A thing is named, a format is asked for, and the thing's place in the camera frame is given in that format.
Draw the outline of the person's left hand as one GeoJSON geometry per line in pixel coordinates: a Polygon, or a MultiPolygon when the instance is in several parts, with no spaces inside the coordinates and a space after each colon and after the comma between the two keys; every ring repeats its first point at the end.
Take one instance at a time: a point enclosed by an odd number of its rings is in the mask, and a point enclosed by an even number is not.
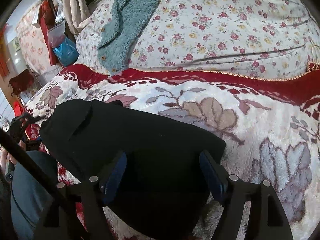
{"type": "Polygon", "coordinates": [[[3,175],[6,174],[5,168],[8,162],[11,162],[12,164],[16,165],[17,160],[10,154],[8,151],[4,148],[2,148],[1,151],[1,172],[3,175]]]}

